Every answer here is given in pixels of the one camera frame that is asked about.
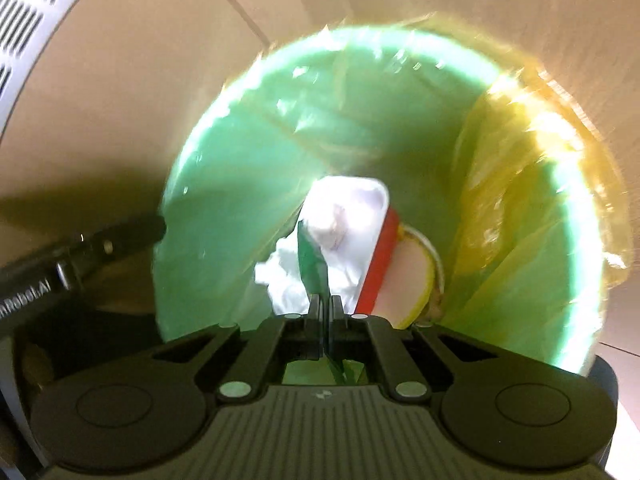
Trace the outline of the white round plastic bowl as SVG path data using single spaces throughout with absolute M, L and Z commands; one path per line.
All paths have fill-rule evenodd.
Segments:
M 372 314 L 401 330 L 414 322 L 436 322 L 444 315 L 444 292 L 444 268 L 435 246 L 420 231 L 402 224 Z

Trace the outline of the white tissue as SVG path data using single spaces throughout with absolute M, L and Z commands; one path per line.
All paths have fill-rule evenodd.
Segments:
M 340 296 L 343 310 L 353 314 L 363 278 L 362 266 L 352 259 L 339 255 L 335 250 L 321 249 L 328 267 L 329 289 Z M 309 309 L 308 292 L 300 278 L 298 265 L 297 232 L 277 241 L 276 250 L 265 262 L 254 267 L 254 281 L 267 287 L 267 294 L 276 315 L 287 313 L 306 314 Z

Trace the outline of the red rectangular food container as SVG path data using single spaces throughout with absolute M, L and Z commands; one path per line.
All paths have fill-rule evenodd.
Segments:
M 322 290 L 347 314 L 369 314 L 396 245 L 399 219 L 386 185 L 376 179 L 329 176 L 311 185 L 296 226 L 298 255 L 314 257 Z

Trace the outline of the cabinet vent grille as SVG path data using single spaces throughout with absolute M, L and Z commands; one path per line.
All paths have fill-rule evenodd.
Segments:
M 1 127 L 30 72 L 78 0 L 1 0 Z

